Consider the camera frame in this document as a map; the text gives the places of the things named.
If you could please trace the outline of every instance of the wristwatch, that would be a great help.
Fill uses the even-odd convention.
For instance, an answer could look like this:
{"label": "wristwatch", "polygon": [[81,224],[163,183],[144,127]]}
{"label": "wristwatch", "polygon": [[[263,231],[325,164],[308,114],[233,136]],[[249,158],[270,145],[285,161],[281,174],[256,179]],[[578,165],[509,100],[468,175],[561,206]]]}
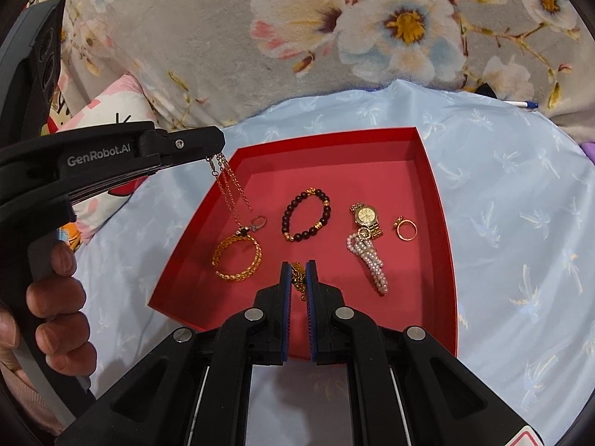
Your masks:
{"label": "wristwatch", "polygon": [[374,208],[364,203],[357,203],[350,210],[355,218],[355,223],[360,226],[358,229],[360,239],[376,239],[382,236],[382,230],[378,224],[378,213]]}

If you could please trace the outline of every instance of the light blue bedsheet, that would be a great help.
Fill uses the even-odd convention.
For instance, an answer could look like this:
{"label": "light blue bedsheet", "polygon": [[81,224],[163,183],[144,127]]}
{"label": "light blue bedsheet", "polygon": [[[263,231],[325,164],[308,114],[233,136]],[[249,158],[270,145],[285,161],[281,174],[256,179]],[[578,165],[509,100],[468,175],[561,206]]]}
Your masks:
{"label": "light blue bedsheet", "polygon": [[[459,358],[553,445],[595,387],[595,167],[538,113],[398,81],[282,103],[225,130],[238,147],[416,126],[446,213]],[[102,393],[175,324],[145,304],[213,180],[204,162],[151,177],[78,253]],[[256,368],[248,444],[350,444],[342,368]]]}

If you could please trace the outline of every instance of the jewelry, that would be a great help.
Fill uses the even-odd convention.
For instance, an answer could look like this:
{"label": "jewelry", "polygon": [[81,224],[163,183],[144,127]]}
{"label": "jewelry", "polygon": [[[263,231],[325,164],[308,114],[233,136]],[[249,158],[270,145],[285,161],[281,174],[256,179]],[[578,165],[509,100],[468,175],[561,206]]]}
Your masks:
{"label": "jewelry", "polygon": [[302,294],[302,302],[306,301],[306,269],[299,263],[292,263],[292,285]]}
{"label": "jewelry", "polygon": [[212,169],[211,174],[213,174],[213,176],[215,177],[217,185],[219,186],[221,194],[223,195],[223,198],[225,200],[225,204],[231,211],[231,215],[233,216],[234,221],[237,223],[238,230],[235,232],[235,234],[228,236],[226,239],[224,239],[217,245],[215,253],[213,254],[213,266],[216,267],[219,265],[219,259],[221,259],[221,254],[223,253],[223,250],[225,250],[229,245],[237,241],[251,241],[256,248],[256,254],[254,260],[252,260],[252,264],[248,267],[247,270],[243,271],[242,273],[236,275],[226,275],[222,274],[219,271],[215,271],[218,277],[228,282],[239,282],[251,276],[257,270],[258,266],[261,263],[261,260],[263,258],[263,251],[260,245],[258,244],[258,241],[252,238],[248,234],[248,232],[256,232],[259,229],[261,229],[261,227],[267,224],[267,218],[264,216],[257,216],[256,218],[254,218],[254,220],[252,220],[251,226],[242,225],[242,219],[240,217],[240,213],[236,208],[236,202],[233,198],[230,183],[233,184],[233,186],[238,191],[238,193],[240,194],[250,211],[252,211],[252,206],[250,206],[248,198],[246,198],[246,195],[244,194],[244,191],[242,190],[240,183],[237,181],[236,175],[231,170],[230,165],[227,162],[225,156],[219,153],[214,157],[217,159],[219,171],[215,169],[213,158],[206,158],[206,160],[210,164],[210,168]]}
{"label": "jewelry", "polygon": [[[401,234],[401,226],[403,226],[403,224],[405,223],[409,223],[413,226],[414,228],[414,234],[411,238],[405,238],[402,234]],[[409,219],[405,219],[403,218],[403,216],[400,216],[397,218],[397,221],[395,222],[395,224],[393,224],[393,229],[397,232],[397,236],[402,239],[403,241],[411,241],[412,239],[414,239],[417,236],[417,226],[415,223],[413,223],[413,221],[409,220]]]}
{"label": "jewelry", "polygon": [[382,236],[382,230],[378,224],[378,213],[374,208],[364,203],[356,203],[349,208],[355,218],[359,239],[376,239]]}
{"label": "jewelry", "polygon": [[382,271],[383,262],[378,257],[372,240],[370,238],[361,239],[358,233],[353,233],[347,238],[347,250],[364,260],[364,263],[370,269],[374,284],[376,284],[376,288],[380,294],[384,295],[388,292],[389,281],[386,280],[385,274]]}
{"label": "jewelry", "polygon": [[228,282],[241,282],[242,280],[245,280],[246,278],[251,276],[257,270],[258,266],[260,265],[261,260],[263,259],[263,251],[262,251],[260,245],[254,238],[252,238],[250,235],[248,235],[248,228],[244,228],[242,230],[239,230],[235,235],[228,236],[226,239],[224,239],[217,245],[217,248],[215,249],[215,253],[213,254],[213,266],[219,265],[219,259],[221,258],[221,254],[223,253],[223,250],[225,250],[229,245],[231,245],[232,243],[235,243],[236,241],[251,241],[252,244],[254,244],[257,252],[256,252],[256,256],[254,257],[254,260],[252,260],[252,264],[248,267],[248,269],[246,271],[244,271],[240,274],[226,275],[226,274],[222,274],[221,272],[215,271],[215,273],[217,274],[218,277],[220,277]]}
{"label": "jewelry", "polygon": [[[314,224],[309,230],[302,231],[301,233],[295,233],[294,236],[289,234],[289,219],[292,217],[292,213],[294,209],[298,207],[298,205],[308,198],[315,194],[320,198],[323,204],[322,208],[322,218]],[[285,236],[286,241],[302,241],[303,239],[308,239],[310,236],[315,236],[318,233],[318,230],[323,226],[326,226],[328,220],[331,217],[331,207],[330,207],[330,198],[322,191],[316,190],[314,188],[308,188],[302,194],[298,194],[295,199],[289,204],[285,213],[283,213],[283,220],[281,224],[281,233]]]}

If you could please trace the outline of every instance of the red tray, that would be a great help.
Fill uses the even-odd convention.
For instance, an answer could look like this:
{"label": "red tray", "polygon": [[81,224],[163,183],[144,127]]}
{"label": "red tray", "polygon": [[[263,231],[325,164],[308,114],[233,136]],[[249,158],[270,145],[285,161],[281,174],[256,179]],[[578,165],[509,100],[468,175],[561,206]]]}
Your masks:
{"label": "red tray", "polygon": [[[151,307],[194,329],[219,327],[232,314],[249,308],[258,289],[279,282],[283,261],[314,259],[320,281],[340,288],[347,305],[369,314],[384,327],[423,326],[456,354],[456,289],[446,223],[414,127],[356,130],[254,145],[237,150],[230,165],[255,211],[250,214],[239,200],[244,220],[258,214],[268,219],[253,235],[263,249],[261,266],[243,282],[229,283],[216,276],[210,262],[213,250],[237,225],[214,184],[166,265]],[[281,233],[283,212],[295,195],[309,187],[320,188],[329,196],[331,219],[309,240],[286,242]],[[374,241],[389,281],[389,292],[383,297],[364,263],[346,248],[347,236],[356,230],[349,207],[358,201],[376,208],[385,232]],[[321,213],[319,199],[303,201],[292,216],[291,232],[313,226]],[[392,231],[400,215],[417,224],[419,232],[413,241],[402,241]],[[235,243],[225,250],[220,267],[238,273],[253,258],[252,244]],[[308,359],[306,306],[296,290],[291,325],[289,353]]]}

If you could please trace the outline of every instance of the twisted gold bangle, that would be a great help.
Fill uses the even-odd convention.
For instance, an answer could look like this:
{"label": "twisted gold bangle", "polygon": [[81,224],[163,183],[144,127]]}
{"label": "twisted gold bangle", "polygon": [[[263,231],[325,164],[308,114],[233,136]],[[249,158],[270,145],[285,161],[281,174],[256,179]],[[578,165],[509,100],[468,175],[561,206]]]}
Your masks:
{"label": "twisted gold bangle", "polygon": [[261,260],[263,259],[263,251],[262,251],[260,245],[258,244],[258,241],[256,241],[250,235],[237,235],[236,234],[236,235],[228,236],[226,239],[224,239],[217,245],[217,248],[215,249],[215,253],[213,254],[213,266],[219,265],[219,259],[221,258],[221,254],[223,253],[223,250],[225,250],[229,245],[231,245],[232,243],[235,243],[236,241],[251,241],[254,244],[254,246],[256,247],[257,253],[256,253],[256,256],[254,257],[254,260],[252,260],[252,264],[248,267],[248,269],[246,271],[242,272],[241,274],[226,275],[226,274],[222,274],[221,272],[215,272],[218,277],[221,277],[222,279],[224,279],[228,282],[241,282],[242,280],[245,280],[246,278],[251,276],[257,270],[258,266],[260,265]]}

